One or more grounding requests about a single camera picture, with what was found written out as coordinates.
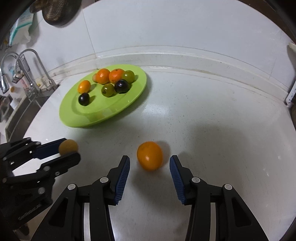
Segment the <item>black frying pan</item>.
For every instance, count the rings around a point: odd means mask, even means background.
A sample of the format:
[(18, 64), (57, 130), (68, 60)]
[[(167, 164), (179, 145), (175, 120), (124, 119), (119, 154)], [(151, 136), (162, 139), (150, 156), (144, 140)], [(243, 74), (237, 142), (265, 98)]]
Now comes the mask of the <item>black frying pan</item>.
[(41, 11), (46, 23), (61, 27), (74, 18), (81, 3), (81, 0), (39, 0), (34, 1), (29, 10), (32, 14)]

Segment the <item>thin gooseneck faucet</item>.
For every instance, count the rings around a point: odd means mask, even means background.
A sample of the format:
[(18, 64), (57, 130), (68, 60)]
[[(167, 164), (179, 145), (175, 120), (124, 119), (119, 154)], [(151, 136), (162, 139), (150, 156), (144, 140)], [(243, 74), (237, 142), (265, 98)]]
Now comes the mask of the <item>thin gooseneck faucet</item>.
[(16, 74), (18, 74), (16, 70), (17, 65), (22, 69), (30, 87), (32, 87), (36, 93), (55, 91), (58, 88), (58, 84), (50, 77), (36, 50), (27, 48), (19, 53), (15, 63)]

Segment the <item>paper towel pack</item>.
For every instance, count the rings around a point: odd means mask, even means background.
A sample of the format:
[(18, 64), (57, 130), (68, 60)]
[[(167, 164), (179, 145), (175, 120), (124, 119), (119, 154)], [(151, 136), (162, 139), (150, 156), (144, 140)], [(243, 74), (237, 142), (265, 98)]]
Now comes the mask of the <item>paper towel pack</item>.
[(34, 14), (27, 9), (14, 23), (10, 30), (9, 46), (30, 42), (29, 29), (33, 24)]

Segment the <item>small orange kumquat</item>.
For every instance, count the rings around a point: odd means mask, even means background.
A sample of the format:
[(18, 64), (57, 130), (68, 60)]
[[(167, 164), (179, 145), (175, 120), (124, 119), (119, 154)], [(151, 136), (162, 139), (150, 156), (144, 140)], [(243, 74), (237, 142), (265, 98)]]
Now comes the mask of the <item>small orange kumquat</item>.
[(83, 80), (78, 85), (77, 91), (80, 94), (83, 94), (83, 93), (88, 93), (90, 89), (91, 89), (91, 83), (88, 80)]
[(137, 160), (144, 170), (156, 171), (163, 165), (163, 151), (155, 142), (144, 142), (137, 149)]

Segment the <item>dish rack shelf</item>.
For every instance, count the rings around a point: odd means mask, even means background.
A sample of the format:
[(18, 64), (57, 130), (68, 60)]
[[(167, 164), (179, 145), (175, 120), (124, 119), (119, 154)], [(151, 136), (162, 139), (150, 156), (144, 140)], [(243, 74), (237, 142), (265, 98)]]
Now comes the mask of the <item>dish rack shelf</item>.
[(285, 104), (287, 106), (287, 108), (291, 108), (293, 105), (295, 105), (296, 102), (296, 81), (294, 82), (287, 98), (285, 99)]

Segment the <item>green plate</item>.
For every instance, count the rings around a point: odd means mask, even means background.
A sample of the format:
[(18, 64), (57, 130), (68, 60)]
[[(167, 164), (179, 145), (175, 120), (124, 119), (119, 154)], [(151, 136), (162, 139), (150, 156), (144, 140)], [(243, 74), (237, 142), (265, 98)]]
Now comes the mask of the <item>green plate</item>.
[(59, 108), (59, 118), (62, 123), (72, 128), (83, 128), (105, 121), (128, 108), (143, 93), (147, 85), (147, 75), (138, 66), (130, 64), (115, 64), (107, 66), (106, 69), (124, 71), (131, 70), (135, 74), (135, 81), (127, 93), (116, 94), (112, 97), (105, 97), (101, 93), (102, 85), (92, 82), (89, 91), (90, 103), (82, 106), (78, 102), (79, 84), (84, 81), (92, 81), (94, 72), (86, 75), (76, 82), (64, 95)]

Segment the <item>stainless steel sink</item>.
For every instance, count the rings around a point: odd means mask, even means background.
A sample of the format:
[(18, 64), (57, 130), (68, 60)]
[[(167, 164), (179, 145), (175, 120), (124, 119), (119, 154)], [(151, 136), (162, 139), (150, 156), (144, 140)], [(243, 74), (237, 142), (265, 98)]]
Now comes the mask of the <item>stainless steel sink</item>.
[(26, 96), (13, 111), (5, 127), (6, 141), (17, 141), (25, 137), (33, 119), (49, 99), (48, 96), (36, 97), (30, 101)]

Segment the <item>dark plum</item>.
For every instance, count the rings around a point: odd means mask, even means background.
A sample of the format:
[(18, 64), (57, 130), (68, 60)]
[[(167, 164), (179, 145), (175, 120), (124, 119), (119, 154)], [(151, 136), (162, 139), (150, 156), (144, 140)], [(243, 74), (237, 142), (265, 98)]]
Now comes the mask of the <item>dark plum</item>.
[(89, 94), (87, 92), (80, 94), (80, 96), (78, 97), (78, 102), (82, 106), (88, 106), (88, 104), (90, 103)]
[(114, 90), (118, 94), (127, 93), (130, 90), (130, 85), (126, 80), (121, 79), (114, 85)]

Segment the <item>large chrome faucet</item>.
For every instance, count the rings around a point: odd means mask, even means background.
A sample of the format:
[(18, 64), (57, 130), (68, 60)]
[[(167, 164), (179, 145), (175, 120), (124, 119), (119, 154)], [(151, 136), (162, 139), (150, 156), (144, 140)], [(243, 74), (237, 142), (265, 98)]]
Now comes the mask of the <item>large chrome faucet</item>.
[(18, 83), (12, 82), (17, 56), (18, 54), (16, 52), (6, 52), (1, 60), (2, 80), (8, 86), (8, 91), (4, 93), (4, 96), (9, 95), (12, 99), (19, 99), (27, 96), (29, 99), (32, 99), (37, 93), (32, 87), (30, 87), (25, 76), (20, 79)]

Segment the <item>large orange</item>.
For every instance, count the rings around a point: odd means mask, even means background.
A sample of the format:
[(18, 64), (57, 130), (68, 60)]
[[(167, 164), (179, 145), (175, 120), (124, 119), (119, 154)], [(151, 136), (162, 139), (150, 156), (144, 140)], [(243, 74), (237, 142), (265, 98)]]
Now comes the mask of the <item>large orange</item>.
[(95, 82), (102, 85), (109, 83), (109, 74), (110, 74), (110, 71), (108, 69), (106, 68), (100, 69), (95, 74)]
[(118, 82), (119, 80), (121, 80), (121, 77), (123, 75), (125, 71), (120, 69), (120, 68), (117, 68), (117, 69), (114, 69), (112, 71), (110, 71), (109, 73), (109, 82), (112, 83), (112, 84), (116, 84), (116, 82)]

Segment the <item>green tomato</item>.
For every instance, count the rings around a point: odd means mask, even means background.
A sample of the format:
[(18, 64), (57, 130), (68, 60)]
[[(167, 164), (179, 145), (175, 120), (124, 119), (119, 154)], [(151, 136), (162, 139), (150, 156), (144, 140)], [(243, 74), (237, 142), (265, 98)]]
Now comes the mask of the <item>green tomato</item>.
[(101, 93), (105, 97), (112, 97), (116, 94), (116, 91), (114, 89), (114, 86), (111, 83), (107, 83), (103, 85), (101, 89)]
[(133, 83), (135, 81), (135, 74), (131, 70), (126, 70), (122, 74), (121, 79), (127, 81), (128, 83)]

